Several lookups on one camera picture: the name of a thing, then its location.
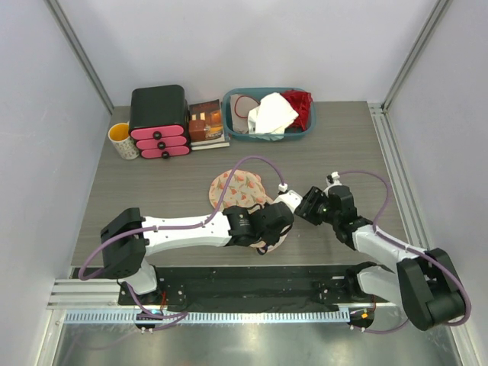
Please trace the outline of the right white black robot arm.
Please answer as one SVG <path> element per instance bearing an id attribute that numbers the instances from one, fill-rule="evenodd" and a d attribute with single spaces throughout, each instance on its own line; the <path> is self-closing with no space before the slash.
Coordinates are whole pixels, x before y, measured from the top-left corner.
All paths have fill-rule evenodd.
<path id="1" fill-rule="evenodd" d="M 329 224 L 338 241 L 374 258 L 348 270 L 344 290 L 351 300 L 371 294 L 395 303 L 422 331 L 459 326 L 469 319 L 471 304 L 448 253 L 386 234 L 358 214 L 349 187 L 312 187 L 294 212 L 313 225 Z"/>

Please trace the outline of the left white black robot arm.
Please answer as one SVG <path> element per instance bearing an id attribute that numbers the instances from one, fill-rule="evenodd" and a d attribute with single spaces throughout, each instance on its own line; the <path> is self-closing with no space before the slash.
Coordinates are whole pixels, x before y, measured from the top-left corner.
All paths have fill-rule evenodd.
<path id="1" fill-rule="evenodd" d="M 232 206 L 208 217 L 161 219 L 142 217 L 138 208 L 121 213 L 101 233 L 103 275 L 127 283 L 144 303 L 156 303 L 162 285 L 146 258 L 192 246 L 242 246 L 261 243 L 266 253 L 284 241 L 293 226 L 293 211 L 284 203 Z"/>

